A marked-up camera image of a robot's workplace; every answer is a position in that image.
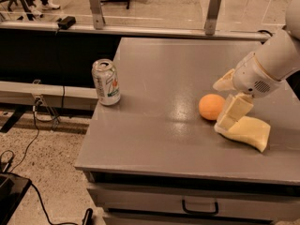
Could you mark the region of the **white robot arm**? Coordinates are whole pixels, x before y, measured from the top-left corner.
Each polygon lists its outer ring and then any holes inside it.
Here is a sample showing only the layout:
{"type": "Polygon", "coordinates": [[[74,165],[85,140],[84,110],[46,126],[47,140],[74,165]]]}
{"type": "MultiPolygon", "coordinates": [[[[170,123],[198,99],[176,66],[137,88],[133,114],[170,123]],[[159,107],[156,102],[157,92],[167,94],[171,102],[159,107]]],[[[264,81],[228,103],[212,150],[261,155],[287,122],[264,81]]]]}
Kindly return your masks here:
{"type": "Polygon", "coordinates": [[[292,0],[284,27],[214,83],[217,91],[237,92],[226,98],[215,131],[228,131],[253,108],[254,98],[266,97],[299,69],[300,0],[292,0]]]}

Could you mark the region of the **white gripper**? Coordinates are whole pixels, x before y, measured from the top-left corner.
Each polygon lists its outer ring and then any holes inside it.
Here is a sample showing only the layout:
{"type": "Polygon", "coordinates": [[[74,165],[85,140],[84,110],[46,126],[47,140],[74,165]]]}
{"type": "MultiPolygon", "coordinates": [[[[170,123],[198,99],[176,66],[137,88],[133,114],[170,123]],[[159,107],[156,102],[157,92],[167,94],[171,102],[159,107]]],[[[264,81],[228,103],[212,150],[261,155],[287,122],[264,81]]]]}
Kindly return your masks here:
{"type": "Polygon", "coordinates": [[[265,73],[255,53],[250,52],[236,66],[230,69],[214,84],[217,91],[236,89],[236,95],[229,94],[214,126],[216,132],[228,131],[253,108],[253,98],[264,98],[281,86],[281,82],[265,73]]]}

